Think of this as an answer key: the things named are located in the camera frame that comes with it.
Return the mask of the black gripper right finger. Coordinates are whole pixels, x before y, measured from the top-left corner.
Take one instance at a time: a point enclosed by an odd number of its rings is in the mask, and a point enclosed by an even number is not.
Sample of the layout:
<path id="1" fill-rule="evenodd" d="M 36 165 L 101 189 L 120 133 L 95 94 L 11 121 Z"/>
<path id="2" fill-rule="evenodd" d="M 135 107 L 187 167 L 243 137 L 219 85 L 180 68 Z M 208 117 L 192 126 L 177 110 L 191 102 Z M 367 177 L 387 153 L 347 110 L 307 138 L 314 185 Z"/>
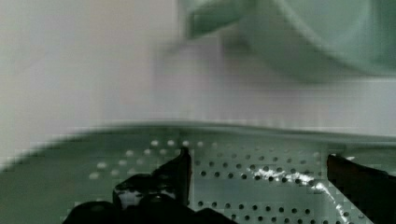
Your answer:
<path id="1" fill-rule="evenodd" d="M 385 171 L 329 155 L 327 178 L 374 224 L 395 224 L 396 182 Z"/>

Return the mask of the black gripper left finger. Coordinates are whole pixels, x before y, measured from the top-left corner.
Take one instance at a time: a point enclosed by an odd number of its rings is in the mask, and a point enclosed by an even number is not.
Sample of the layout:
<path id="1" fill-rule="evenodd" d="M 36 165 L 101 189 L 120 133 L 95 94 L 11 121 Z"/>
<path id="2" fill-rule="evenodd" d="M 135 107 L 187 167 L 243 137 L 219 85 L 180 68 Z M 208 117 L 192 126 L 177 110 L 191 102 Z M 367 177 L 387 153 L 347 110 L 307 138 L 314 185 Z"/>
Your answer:
<path id="1" fill-rule="evenodd" d="M 116 185 L 112 191 L 112 202 L 121 211 L 126 211 L 136 208 L 146 196 L 164 194 L 186 205 L 191 175 L 191 154 L 187 147 L 182 147 L 175 158 L 150 174 L 135 174 Z"/>

